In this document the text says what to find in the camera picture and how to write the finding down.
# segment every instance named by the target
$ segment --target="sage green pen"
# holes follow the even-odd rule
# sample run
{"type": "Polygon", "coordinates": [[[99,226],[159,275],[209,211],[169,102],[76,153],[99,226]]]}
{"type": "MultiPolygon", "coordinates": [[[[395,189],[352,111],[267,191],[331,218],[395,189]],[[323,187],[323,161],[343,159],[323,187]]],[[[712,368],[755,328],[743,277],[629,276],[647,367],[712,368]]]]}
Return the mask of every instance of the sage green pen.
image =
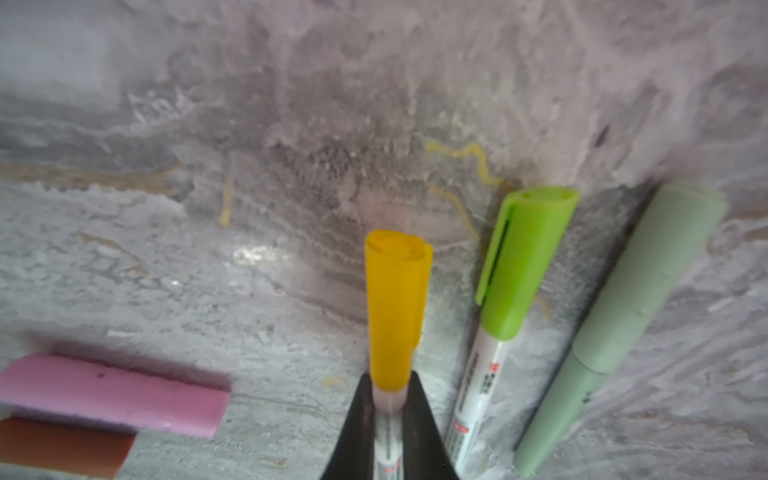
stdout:
{"type": "Polygon", "coordinates": [[[536,473],[624,361],[727,209],[720,192],[693,184],[656,192],[515,451],[520,475],[536,473]]]}

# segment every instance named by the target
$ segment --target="pen clip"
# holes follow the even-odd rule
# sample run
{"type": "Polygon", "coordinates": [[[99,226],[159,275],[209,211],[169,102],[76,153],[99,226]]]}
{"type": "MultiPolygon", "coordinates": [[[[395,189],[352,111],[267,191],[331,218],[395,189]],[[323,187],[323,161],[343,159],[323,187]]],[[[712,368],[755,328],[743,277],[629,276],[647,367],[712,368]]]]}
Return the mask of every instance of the pen clip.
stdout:
{"type": "Polygon", "coordinates": [[[478,291],[475,294],[475,302],[482,306],[483,300],[485,300],[485,291],[488,289],[488,285],[491,283],[493,277],[493,271],[496,267],[496,258],[498,257],[498,250],[502,246],[502,242],[507,233],[507,226],[509,225],[509,216],[512,208],[520,198],[520,194],[513,192],[504,197],[502,205],[498,210],[498,217],[496,218],[496,226],[493,229],[493,236],[491,237],[491,243],[488,245],[488,252],[485,254],[485,264],[482,267],[482,273],[480,274],[480,283],[478,285],[478,291]]]}

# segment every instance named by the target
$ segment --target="bright green cap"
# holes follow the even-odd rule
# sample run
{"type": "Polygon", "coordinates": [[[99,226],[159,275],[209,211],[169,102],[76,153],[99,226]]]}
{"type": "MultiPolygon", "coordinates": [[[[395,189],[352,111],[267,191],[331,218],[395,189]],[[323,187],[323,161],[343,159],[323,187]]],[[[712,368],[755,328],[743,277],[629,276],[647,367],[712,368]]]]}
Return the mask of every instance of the bright green cap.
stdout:
{"type": "Polygon", "coordinates": [[[570,188],[534,187],[502,202],[475,297],[494,338],[518,334],[579,197],[570,188]]]}

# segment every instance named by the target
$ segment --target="dark spot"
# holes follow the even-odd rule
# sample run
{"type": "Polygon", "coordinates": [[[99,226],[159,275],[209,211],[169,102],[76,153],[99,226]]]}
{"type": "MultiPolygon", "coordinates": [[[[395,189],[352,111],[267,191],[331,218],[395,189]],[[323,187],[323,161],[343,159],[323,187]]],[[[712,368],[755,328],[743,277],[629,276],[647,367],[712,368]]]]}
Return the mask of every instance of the dark spot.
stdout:
{"type": "Polygon", "coordinates": [[[608,141],[608,132],[611,131],[611,124],[606,124],[602,130],[600,130],[600,133],[598,134],[598,137],[594,139],[594,147],[600,148],[602,147],[606,141],[608,141]]]}

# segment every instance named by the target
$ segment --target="green marker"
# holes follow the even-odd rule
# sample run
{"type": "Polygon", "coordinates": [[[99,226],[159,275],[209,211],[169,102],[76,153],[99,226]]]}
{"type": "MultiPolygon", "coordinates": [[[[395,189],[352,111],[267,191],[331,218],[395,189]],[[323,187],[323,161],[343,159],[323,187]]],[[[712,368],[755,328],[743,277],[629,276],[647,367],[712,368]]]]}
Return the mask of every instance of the green marker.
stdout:
{"type": "Polygon", "coordinates": [[[480,328],[445,438],[458,473],[482,424],[509,342],[520,330],[578,201],[576,190],[536,187],[502,202],[475,298],[482,307],[480,328]]]}
{"type": "Polygon", "coordinates": [[[515,451],[520,475],[538,470],[605,378],[624,361],[727,209],[715,190],[691,184],[659,189],[515,451]]]}

